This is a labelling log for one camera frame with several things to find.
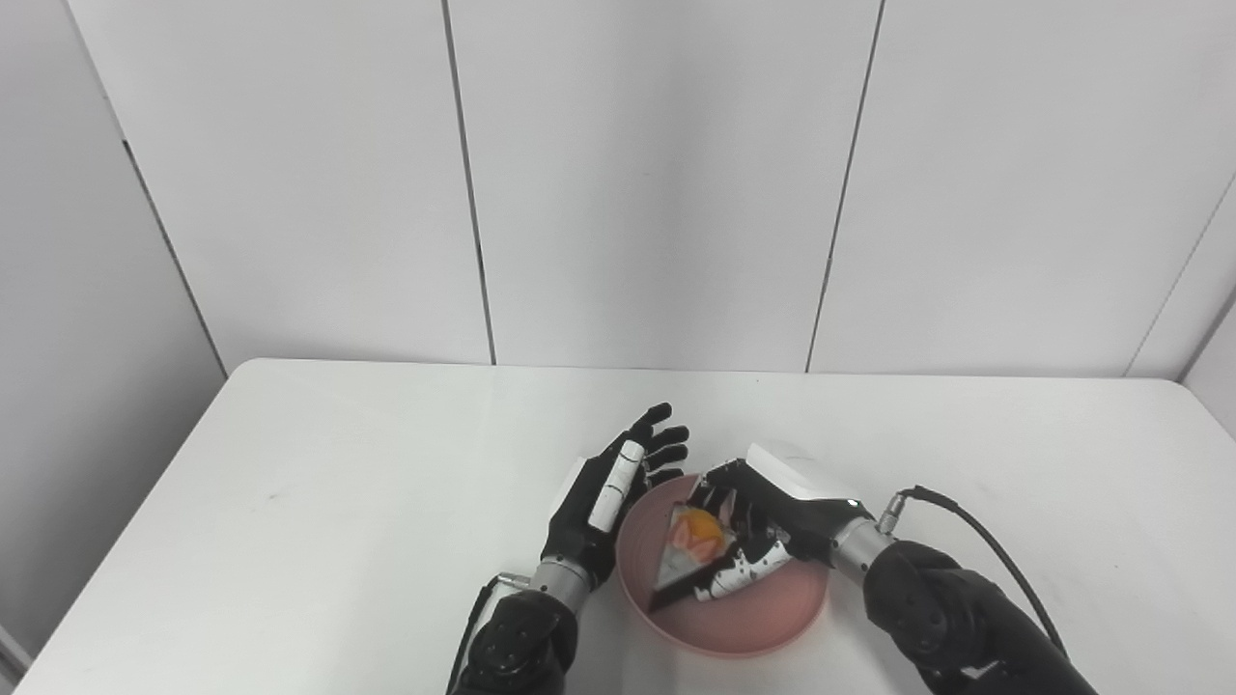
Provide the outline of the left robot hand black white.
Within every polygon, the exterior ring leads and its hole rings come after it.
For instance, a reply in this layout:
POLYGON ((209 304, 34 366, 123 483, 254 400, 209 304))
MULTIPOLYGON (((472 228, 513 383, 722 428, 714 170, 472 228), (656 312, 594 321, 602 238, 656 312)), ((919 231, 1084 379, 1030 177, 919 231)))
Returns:
POLYGON ((548 523, 544 561, 565 561, 599 587, 616 568, 616 540, 644 493, 684 476, 688 427, 667 425, 672 404, 650 406, 625 432, 583 461, 548 523))

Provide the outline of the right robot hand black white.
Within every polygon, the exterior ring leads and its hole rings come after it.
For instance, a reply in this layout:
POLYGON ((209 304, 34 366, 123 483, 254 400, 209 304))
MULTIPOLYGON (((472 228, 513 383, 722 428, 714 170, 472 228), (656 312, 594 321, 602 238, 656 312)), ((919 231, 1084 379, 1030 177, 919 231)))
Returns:
POLYGON ((733 537, 693 576, 688 596, 700 602, 738 594, 791 560, 839 569, 847 537, 878 522, 819 461, 781 443, 755 441, 742 458, 707 470, 686 503, 714 514, 733 537))

